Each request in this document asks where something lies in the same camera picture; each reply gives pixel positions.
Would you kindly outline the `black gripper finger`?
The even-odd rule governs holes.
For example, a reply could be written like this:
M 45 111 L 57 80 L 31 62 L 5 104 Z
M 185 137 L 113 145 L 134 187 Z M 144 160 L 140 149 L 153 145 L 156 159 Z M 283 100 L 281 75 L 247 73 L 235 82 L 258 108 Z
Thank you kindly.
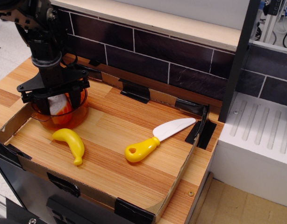
M 81 93 L 80 90 L 74 90 L 69 92 L 69 99 L 73 109 L 77 109 L 81 105 Z
M 47 98 L 41 98 L 36 101 L 39 112 L 44 115 L 50 115 L 50 105 Z

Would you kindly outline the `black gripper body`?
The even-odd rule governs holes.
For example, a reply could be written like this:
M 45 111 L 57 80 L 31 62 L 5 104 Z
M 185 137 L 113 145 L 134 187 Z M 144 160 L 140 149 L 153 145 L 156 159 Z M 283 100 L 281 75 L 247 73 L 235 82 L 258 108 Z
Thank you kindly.
M 90 87 L 88 71 L 63 68 L 60 65 L 52 69 L 39 69 L 32 79 L 20 84 L 17 91 L 21 93 L 24 103 L 36 103 L 38 99 L 49 98 Z

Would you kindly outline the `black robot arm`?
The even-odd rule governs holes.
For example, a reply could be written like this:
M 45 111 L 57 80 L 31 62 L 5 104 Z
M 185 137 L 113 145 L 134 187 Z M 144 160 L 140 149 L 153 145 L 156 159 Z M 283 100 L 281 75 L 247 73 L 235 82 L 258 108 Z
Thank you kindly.
M 73 109 L 81 105 L 81 93 L 89 87 L 88 72 L 72 70 L 63 55 L 67 32 L 58 12 L 48 0 L 0 0 L 0 18 L 15 26 L 31 50 L 31 60 L 39 72 L 17 87 L 24 103 L 32 102 L 43 114 L 50 114 L 49 98 L 67 94 Z

